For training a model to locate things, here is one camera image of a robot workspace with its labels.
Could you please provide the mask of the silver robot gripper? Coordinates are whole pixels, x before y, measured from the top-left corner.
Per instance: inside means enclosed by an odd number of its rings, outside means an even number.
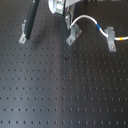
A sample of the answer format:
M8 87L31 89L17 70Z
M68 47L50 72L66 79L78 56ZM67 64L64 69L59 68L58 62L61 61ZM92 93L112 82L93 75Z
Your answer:
M52 14L62 15L65 10L66 26L67 29L70 29L73 20L73 8L71 5L74 5L79 1L80 0L48 0L48 6Z

